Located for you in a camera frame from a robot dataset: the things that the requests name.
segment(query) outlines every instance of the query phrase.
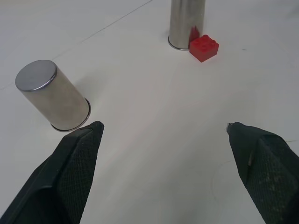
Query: white table surface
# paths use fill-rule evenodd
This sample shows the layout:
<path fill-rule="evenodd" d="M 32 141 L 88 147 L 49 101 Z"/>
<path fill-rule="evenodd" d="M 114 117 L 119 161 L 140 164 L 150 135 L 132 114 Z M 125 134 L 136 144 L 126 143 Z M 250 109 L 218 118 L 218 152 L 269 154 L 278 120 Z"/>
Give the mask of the white table surface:
<path fill-rule="evenodd" d="M 90 100 L 86 124 L 105 125 L 82 224 L 264 223 L 225 128 L 266 129 L 299 154 L 297 1 L 207 0 L 220 48 L 204 63 L 168 45 L 170 0 L 26 1 L 0 3 L 1 214 L 65 135 L 13 84 L 53 59 Z"/>

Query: metal cylinder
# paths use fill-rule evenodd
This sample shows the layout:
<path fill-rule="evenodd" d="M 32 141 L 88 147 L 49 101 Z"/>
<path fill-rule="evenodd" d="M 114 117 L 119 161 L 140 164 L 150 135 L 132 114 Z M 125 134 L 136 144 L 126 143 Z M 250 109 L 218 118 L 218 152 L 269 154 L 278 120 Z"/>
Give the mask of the metal cylinder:
<path fill-rule="evenodd" d="M 172 0 L 168 43 L 188 50 L 190 42 L 202 36 L 206 0 Z"/>
<path fill-rule="evenodd" d="M 52 61 L 26 65 L 15 78 L 15 85 L 58 131 L 76 129 L 90 115 L 88 100 Z"/>

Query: cylinder top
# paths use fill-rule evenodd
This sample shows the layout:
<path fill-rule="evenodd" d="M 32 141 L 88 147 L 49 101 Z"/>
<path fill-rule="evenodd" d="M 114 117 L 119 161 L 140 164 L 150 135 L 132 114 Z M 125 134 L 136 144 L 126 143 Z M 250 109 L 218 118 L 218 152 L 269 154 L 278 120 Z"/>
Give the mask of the cylinder top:
<path fill-rule="evenodd" d="M 52 82 L 57 66 L 50 60 L 38 60 L 26 65 L 15 78 L 15 85 L 21 91 L 41 89 Z"/>

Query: red lego brick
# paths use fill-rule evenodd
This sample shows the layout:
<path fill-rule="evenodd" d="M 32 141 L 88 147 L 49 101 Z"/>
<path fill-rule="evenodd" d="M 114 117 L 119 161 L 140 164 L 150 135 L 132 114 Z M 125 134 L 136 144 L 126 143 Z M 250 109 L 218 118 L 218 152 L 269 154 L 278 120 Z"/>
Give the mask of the red lego brick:
<path fill-rule="evenodd" d="M 190 53 L 200 62 L 215 56 L 218 52 L 219 44 L 212 40 L 208 35 L 192 41 L 190 44 Z"/>

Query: stainless steel can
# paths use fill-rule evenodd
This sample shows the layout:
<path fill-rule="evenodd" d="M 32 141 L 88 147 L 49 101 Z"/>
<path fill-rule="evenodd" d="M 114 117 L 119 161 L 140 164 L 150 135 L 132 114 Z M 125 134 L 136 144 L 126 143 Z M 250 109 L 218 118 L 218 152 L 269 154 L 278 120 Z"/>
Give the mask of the stainless steel can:
<path fill-rule="evenodd" d="M 172 0 L 168 43 L 188 50 L 190 42 L 202 36 L 206 0 Z"/>
<path fill-rule="evenodd" d="M 76 129 L 90 115 L 88 100 L 52 61 L 26 65 L 15 78 L 15 85 L 58 131 Z"/>

